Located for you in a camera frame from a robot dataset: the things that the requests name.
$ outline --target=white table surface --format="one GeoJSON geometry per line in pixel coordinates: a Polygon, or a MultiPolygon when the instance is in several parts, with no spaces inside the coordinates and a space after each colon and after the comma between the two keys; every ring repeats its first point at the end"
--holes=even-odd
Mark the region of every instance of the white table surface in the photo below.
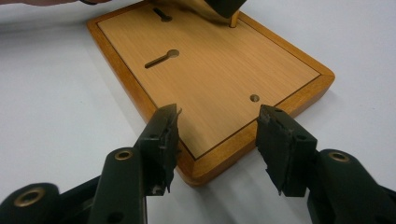
{"type": "MultiPolygon", "coordinates": [[[[65,192],[145,127],[85,22],[96,7],[0,6],[0,201],[31,183],[65,192]]],[[[332,69],[329,91],[297,121],[396,190],[396,1],[248,0],[242,11],[332,69]]],[[[257,150],[198,189],[179,177],[148,198],[148,223],[309,223],[306,198],[279,197],[257,150]]]]}

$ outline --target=wooden plaque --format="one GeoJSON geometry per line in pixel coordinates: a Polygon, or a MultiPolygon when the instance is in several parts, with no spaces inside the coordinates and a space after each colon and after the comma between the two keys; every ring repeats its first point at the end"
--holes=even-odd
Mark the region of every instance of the wooden plaque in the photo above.
{"type": "Polygon", "coordinates": [[[255,147],[261,104],[296,116],[334,80],[328,68],[244,13],[230,28],[216,15],[140,2],[88,27],[146,121],[163,105],[182,108],[177,169],[192,186],[255,147]],[[155,7],[172,20],[162,21],[155,7]],[[170,49],[179,55],[145,67],[170,49]]]}

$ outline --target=black plastic arm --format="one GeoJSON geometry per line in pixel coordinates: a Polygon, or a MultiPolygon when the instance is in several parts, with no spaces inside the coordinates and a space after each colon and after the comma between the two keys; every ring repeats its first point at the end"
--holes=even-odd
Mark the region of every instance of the black plastic arm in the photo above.
{"type": "Polygon", "coordinates": [[[163,195],[174,176],[177,118],[176,105],[158,109],[134,147],[114,150],[100,176],[61,195],[48,183],[16,190],[0,204],[0,223],[147,223],[146,196],[163,195]]]}
{"type": "Polygon", "coordinates": [[[256,145],[279,193],[304,197],[313,223],[396,223],[395,192],[384,189],[353,156],[317,152],[317,140],[284,111],[262,105],[256,145]]]}

